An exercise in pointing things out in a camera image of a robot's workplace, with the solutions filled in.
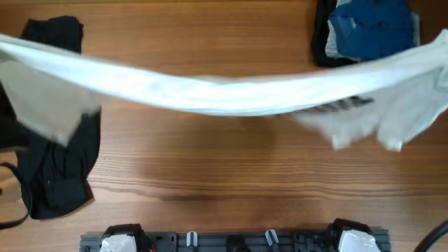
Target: black strap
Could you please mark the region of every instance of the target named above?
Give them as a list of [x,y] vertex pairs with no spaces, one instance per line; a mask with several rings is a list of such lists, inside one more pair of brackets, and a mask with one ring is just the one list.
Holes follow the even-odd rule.
[[[31,191],[29,190],[28,185],[25,183],[25,180],[23,179],[22,175],[20,175],[20,173],[18,172],[16,167],[8,162],[1,163],[0,167],[6,167],[13,172],[14,176],[17,178],[17,180],[20,182],[20,185],[22,186],[22,191],[24,190],[25,193],[28,194],[29,208],[32,209],[33,208],[33,200],[31,198]],[[28,218],[28,215],[29,215],[29,211],[27,210],[27,214],[25,214],[25,216],[23,216],[21,219],[8,221],[5,223],[0,223],[0,230],[4,230],[7,228],[13,228],[15,226],[22,224]]]

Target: folded clothing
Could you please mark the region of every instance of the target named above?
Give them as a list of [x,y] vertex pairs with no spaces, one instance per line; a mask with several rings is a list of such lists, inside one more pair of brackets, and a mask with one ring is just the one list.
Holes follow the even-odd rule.
[[[336,8],[341,6],[342,4],[348,4],[351,0],[337,0]],[[331,25],[331,22],[328,20],[328,29],[329,34],[327,38],[327,44],[325,45],[325,54],[329,57],[344,57],[337,51],[337,43],[336,43],[336,31],[335,28]]]
[[338,6],[330,21],[337,51],[347,57],[375,60],[415,46],[406,0],[355,0]]
[[329,28],[328,18],[330,13],[336,8],[337,0],[318,0],[316,18],[314,20],[314,34],[311,41],[311,51],[314,65],[317,67],[342,67],[357,62],[345,58],[331,58],[325,53]]

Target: blue clothing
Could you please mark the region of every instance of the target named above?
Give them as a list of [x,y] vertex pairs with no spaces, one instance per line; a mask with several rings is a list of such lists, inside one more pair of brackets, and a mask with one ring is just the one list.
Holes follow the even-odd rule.
[[414,25],[406,0],[353,0],[330,14],[337,50],[375,60],[412,48]]

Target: wooden table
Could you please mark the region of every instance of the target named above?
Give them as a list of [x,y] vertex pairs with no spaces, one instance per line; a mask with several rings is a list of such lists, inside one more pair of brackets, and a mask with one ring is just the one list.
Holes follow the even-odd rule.
[[[29,1],[0,0],[0,33],[20,35],[28,18],[75,15],[86,55],[178,75],[315,70],[315,0]],[[423,42],[448,27],[445,2],[410,2]],[[63,218],[1,231],[0,251],[77,251],[80,235],[122,223],[231,232],[324,228],[348,218],[389,229],[393,251],[408,252],[448,217],[447,114],[400,153],[374,137],[334,151],[287,118],[217,118],[118,100],[102,115],[88,178],[94,200]],[[1,169],[0,187],[1,221],[23,206],[17,182]],[[433,249],[446,250],[448,239]]]

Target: wooden surface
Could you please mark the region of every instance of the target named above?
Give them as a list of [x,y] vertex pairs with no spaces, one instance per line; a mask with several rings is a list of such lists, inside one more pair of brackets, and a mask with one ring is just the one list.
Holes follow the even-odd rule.
[[[424,42],[448,27],[445,3],[411,5]],[[179,75],[291,74],[313,70],[315,8],[314,0],[0,4],[0,32],[18,36],[28,18],[75,15],[86,55]],[[400,153],[374,137],[334,151],[287,118],[215,118],[118,100],[104,107],[101,130],[88,178],[94,201],[0,231],[0,251],[77,251],[80,235],[121,223],[229,232],[348,218],[389,229],[393,251],[405,252],[448,218],[448,114]],[[1,169],[0,187],[0,221],[18,216],[17,181]],[[448,239],[433,249],[446,250]]]

